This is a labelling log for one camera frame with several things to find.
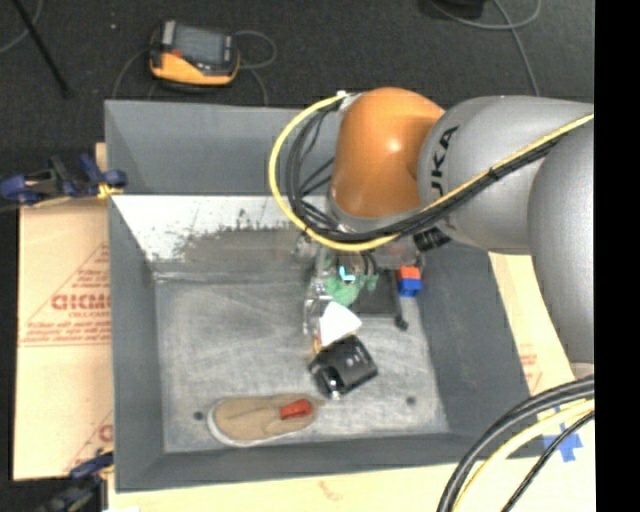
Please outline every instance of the beige shoe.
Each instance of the beige shoe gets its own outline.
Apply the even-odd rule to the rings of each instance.
[[[323,403],[304,394],[223,398],[209,409],[207,425],[220,442],[246,448],[308,427]]]

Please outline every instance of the green object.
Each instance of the green object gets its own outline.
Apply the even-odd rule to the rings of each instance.
[[[342,306],[349,307],[356,301],[362,288],[366,286],[369,291],[373,291],[376,289],[377,282],[377,275],[360,275],[357,276],[354,281],[350,282],[344,282],[339,277],[330,277],[325,282],[325,287],[327,288],[327,293],[333,297],[334,301]]]

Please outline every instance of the cable bundle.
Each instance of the cable bundle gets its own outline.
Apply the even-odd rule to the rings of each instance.
[[[271,151],[268,170],[271,192],[278,206],[289,220],[299,229],[303,230],[310,238],[332,249],[347,252],[368,251],[401,236],[416,235],[424,232],[497,180],[532,161],[546,156],[551,148],[555,146],[564,135],[582,126],[594,117],[593,114],[590,114],[561,126],[532,144],[516,151],[509,157],[497,162],[489,169],[479,173],[474,178],[463,183],[434,203],[425,206],[418,213],[407,219],[372,231],[355,233],[342,229],[335,219],[304,200],[306,193],[329,181],[330,177],[324,178],[314,185],[311,185],[313,179],[331,165],[332,160],[329,160],[314,171],[303,181],[303,185],[300,185],[303,163],[315,146],[323,119],[329,112],[335,110],[339,102],[345,97],[346,95],[342,94],[327,98],[295,116],[276,139]],[[289,201],[287,205],[282,198],[278,184],[278,159],[280,151],[291,132],[307,118],[310,119],[295,137],[286,161],[285,192]]]
[[[511,510],[562,440],[571,432],[577,430],[584,423],[595,417],[594,396],[595,379],[591,376],[579,381],[563,384],[541,393],[540,395],[531,397],[507,412],[502,416],[502,418],[487,429],[484,435],[462,458],[444,489],[440,503],[438,504],[437,512],[459,510],[461,504],[468,496],[469,490],[474,485],[477,485],[481,477],[486,476],[491,467],[496,463],[506,459],[518,448],[542,434],[550,426],[558,425],[559,423],[566,421],[575,421],[575,418],[579,418],[571,427],[561,434],[562,437],[559,436],[545,450],[538,462],[520,484],[516,492],[502,508],[503,511]],[[538,414],[552,411],[554,408],[567,404],[572,405],[560,412],[556,412],[550,417],[537,421],[532,426],[509,439],[500,448],[495,450],[469,479],[474,463],[481,458],[481,454],[485,449],[500,438],[505,432],[513,432],[514,429],[523,422],[535,418]]]

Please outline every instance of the red object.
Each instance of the red object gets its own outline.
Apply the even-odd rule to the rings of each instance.
[[[309,416],[313,412],[313,406],[309,400],[301,398],[295,402],[291,402],[289,405],[280,407],[280,419],[290,420],[292,418],[304,418]]]
[[[420,279],[420,269],[415,265],[402,265],[396,271],[396,278],[401,279]]]

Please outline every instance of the clamp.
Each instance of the clamp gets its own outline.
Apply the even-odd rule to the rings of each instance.
[[[79,156],[79,162],[79,170],[70,170],[60,157],[52,156],[44,169],[0,181],[0,195],[18,206],[33,206],[61,197],[105,197],[126,187],[123,171],[102,172],[87,153]]]

